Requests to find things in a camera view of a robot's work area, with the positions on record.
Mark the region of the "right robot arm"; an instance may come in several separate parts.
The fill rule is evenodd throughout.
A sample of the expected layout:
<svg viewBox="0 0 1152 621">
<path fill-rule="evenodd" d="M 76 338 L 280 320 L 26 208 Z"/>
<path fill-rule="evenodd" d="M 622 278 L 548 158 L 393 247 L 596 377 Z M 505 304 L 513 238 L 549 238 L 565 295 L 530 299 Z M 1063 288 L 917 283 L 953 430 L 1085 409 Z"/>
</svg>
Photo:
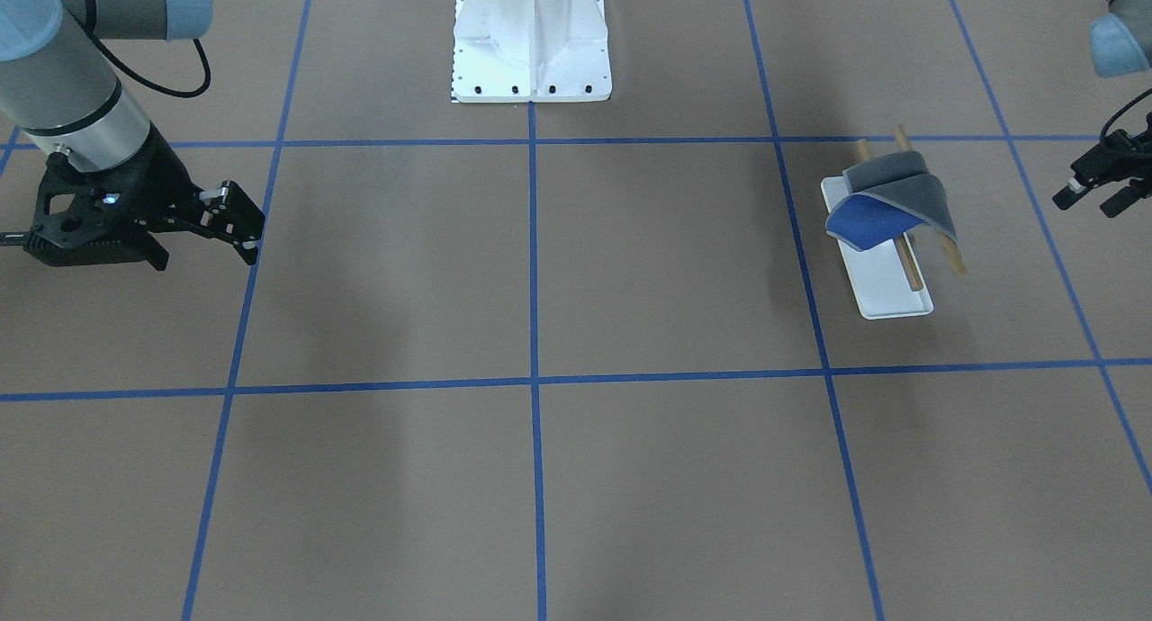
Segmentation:
<svg viewBox="0 0 1152 621">
<path fill-rule="evenodd" d="M 238 183 L 194 183 L 185 162 L 126 88 L 132 79 L 172 97 L 212 83 L 202 44 L 213 0 L 1 0 L 3 116 L 46 156 L 29 228 L 5 232 L 50 267 L 169 260 L 157 234 L 190 232 L 259 256 L 265 215 Z M 202 65 L 194 89 L 132 71 L 108 41 L 191 41 Z"/>
</svg>

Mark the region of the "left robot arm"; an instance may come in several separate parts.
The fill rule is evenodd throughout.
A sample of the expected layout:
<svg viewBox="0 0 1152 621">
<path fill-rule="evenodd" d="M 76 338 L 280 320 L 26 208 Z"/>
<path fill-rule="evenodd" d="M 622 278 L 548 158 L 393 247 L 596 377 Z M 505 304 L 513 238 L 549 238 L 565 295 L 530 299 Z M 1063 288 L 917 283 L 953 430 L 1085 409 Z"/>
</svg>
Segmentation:
<svg viewBox="0 0 1152 621">
<path fill-rule="evenodd" d="M 1097 75 L 1116 78 L 1151 67 L 1151 0 L 1105 0 L 1107 13 L 1090 26 L 1092 63 Z M 1137 134 L 1116 129 L 1117 120 L 1149 100 L 1147 91 L 1128 100 L 1102 124 L 1093 146 L 1070 165 L 1071 177 L 1054 195 L 1058 210 L 1068 211 L 1102 185 L 1123 187 L 1100 205 L 1116 218 L 1151 194 L 1151 121 Z"/>
</svg>

